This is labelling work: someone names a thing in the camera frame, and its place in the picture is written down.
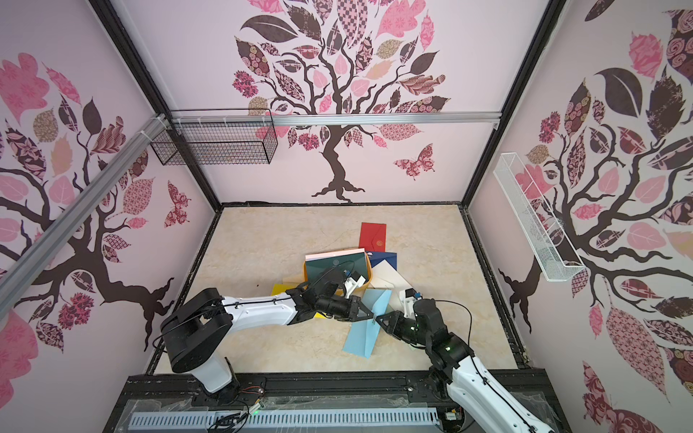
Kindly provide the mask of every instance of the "butterfly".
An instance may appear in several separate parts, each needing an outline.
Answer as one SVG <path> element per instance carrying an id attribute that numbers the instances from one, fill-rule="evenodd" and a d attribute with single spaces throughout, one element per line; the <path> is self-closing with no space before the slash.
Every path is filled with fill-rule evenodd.
<path id="1" fill-rule="evenodd" d="M 187 198 L 185 194 L 180 193 L 178 188 L 176 188 L 171 181 L 168 181 L 168 194 L 173 201 L 174 209 L 166 216 L 164 227 L 170 227 L 176 222 L 178 224 L 183 224 L 184 222 L 188 221 L 188 214 L 183 210 L 183 208 L 188 207 L 188 202 L 190 199 Z"/>
<path id="2" fill-rule="evenodd" d="M 423 171 L 433 170 L 434 161 L 431 159 L 431 156 L 433 156 L 433 143 L 423 148 L 421 153 L 419 153 L 419 158 L 417 158 L 416 161 L 411 159 L 398 159 L 394 162 L 394 165 L 398 166 L 402 170 L 406 170 L 407 175 L 416 180 L 416 176 L 421 174 L 419 169 L 422 168 Z"/>

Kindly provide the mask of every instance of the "wire basket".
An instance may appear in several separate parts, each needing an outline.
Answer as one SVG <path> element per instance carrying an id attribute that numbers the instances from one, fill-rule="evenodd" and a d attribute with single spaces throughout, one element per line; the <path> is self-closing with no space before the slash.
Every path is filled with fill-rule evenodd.
<path id="1" fill-rule="evenodd" d="M 531 182 L 526 188 L 518 183 L 516 175 L 528 176 Z M 532 176 L 525 169 L 518 154 L 502 153 L 498 159 L 495 170 L 495 178 L 498 180 L 505 197 L 507 197 L 515 216 L 520 222 L 522 230 L 532 247 L 539 266 L 547 281 L 568 281 L 575 274 L 585 269 L 582 259 L 575 251 L 570 239 L 565 234 L 560 220 L 556 218 L 549 202 L 541 194 Z M 527 199 L 528 191 L 537 195 L 535 200 L 541 200 L 541 208 L 548 217 L 541 217 Z M 572 253 L 570 258 L 561 257 L 552 239 L 565 239 L 568 241 Z"/>
<path id="2" fill-rule="evenodd" d="M 175 118 L 173 127 L 185 140 L 185 145 L 198 164 L 269 164 L 277 150 L 277 133 L 272 115 L 230 116 L 233 121 L 218 121 L 219 117 Z M 162 165 L 185 164 L 169 130 L 152 140 L 152 148 Z"/>

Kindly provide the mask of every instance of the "pink wall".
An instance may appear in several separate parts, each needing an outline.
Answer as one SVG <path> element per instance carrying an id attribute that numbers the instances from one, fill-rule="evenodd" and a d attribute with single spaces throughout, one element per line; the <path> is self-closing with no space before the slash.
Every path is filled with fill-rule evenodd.
<path id="1" fill-rule="evenodd" d="M 14 2 L 0 29 L 10 269 L 152 110 L 86 2 Z M 185 168 L 161 167 L 151 150 L 133 164 L 0 320 L 3 431 L 103 429 L 124 380 L 143 372 L 211 215 Z"/>
<path id="2" fill-rule="evenodd" d="M 500 152 L 535 174 L 587 270 L 543 278 L 490 172 L 472 215 L 572 431 L 690 431 L 693 11 L 574 0 L 565 16 Z"/>

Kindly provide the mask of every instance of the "black wire basket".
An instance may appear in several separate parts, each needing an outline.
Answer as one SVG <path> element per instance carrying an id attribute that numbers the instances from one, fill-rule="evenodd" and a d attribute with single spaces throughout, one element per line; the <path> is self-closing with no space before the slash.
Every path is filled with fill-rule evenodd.
<path id="1" fill-rule="evenodd" d="M 186 146 L 200 165 L 269 164 L 277 150 L 272 114 L 252 116 L 248 121 L 238 121 L 240 117 L 175 118 L 173 127 L 184 139 L 178 145 Z M 185 165 L 173 135 L 170 130 L 164 130 L 152 140 L 152 148 L 162 165 Z"/>

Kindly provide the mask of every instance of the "aluminum rail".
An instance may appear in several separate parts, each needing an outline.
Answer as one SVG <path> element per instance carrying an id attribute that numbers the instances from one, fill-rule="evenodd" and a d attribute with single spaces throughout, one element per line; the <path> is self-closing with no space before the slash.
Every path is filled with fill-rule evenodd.
<path id="1" fill-rule="evenodd" d="M 123 149 L 85 187 L 76 200 L 51 224 L 0 280 L 0 319 L 10 312 L 26 289 L 98 206 L 154 138 L 164 131 L 164 115 L 150 119 Z"/>

